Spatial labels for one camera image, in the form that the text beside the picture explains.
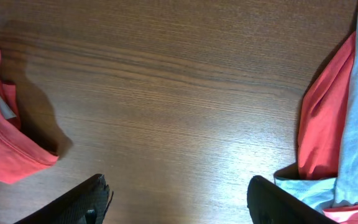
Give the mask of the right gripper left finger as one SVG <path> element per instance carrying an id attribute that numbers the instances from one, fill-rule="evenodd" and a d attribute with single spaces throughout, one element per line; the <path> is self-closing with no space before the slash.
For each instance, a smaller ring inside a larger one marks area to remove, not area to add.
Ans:
<path id="1" fill-rule="evenodd" d="M 15 224 L 102 224 L 112 192 L 102 174 L 95 174 Z"/>

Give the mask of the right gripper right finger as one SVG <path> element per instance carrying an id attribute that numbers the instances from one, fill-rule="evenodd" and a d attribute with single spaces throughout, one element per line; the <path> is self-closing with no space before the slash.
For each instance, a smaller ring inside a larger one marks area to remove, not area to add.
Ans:
<path id="1" fill-rule="evenodd" d="M 247 207 L 253 224 L 337 224 L 260 175 L 249 182 Z"/>

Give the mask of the orange soccer t-shirt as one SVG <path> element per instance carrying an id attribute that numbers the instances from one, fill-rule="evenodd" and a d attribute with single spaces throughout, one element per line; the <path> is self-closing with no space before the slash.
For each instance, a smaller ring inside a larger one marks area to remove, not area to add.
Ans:
<path id="1" fill-rule="evenodd" d="M 14 184 L 48 169 L 57 160 L 55 153 L 40 147 L 21 132 L 16 86 L 0 79 L 0 182 Z"/>

